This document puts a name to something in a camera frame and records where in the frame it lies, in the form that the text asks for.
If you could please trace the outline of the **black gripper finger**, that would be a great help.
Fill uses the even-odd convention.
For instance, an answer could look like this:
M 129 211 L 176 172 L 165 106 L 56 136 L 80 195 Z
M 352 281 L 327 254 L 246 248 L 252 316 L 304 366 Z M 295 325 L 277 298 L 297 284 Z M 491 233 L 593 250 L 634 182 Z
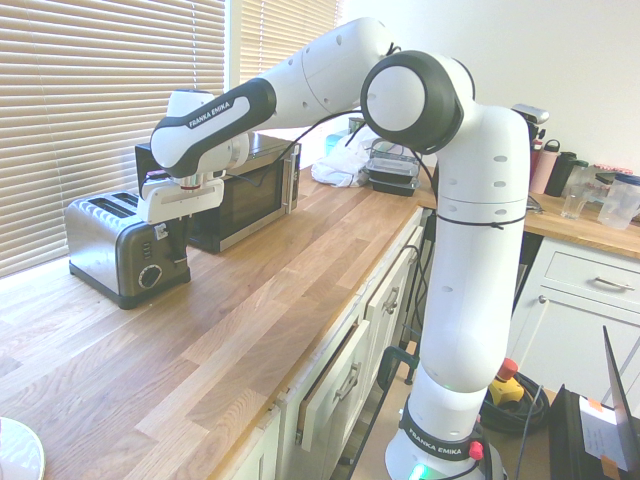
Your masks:
M 167 230 L 171 250 L 170 258 L 173 262 L 179 262 L 182 260 L 182 222 L 179 219 L 169 220 Z
M 180 262 L 187 260 L 186 248 L 190 238 L 192 220 L 193 218 L 191 216 L 184 216 L 180 218 L 180 225 L 182 228 L 182 233 L 180 234 L 180 241 L 179 241 L 179 253 L 180 253 L 179 261 Z

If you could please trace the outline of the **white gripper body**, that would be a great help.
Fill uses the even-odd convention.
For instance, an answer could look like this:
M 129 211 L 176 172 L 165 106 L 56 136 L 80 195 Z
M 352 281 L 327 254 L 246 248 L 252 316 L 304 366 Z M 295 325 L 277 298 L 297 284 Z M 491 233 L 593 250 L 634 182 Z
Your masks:
M 171 179 L 154 180 L 142 187 L 140 218 L 162 223 L 218 207 L 224 196 L 224 181 L 214 179 L 195 190 L 183 189 Z

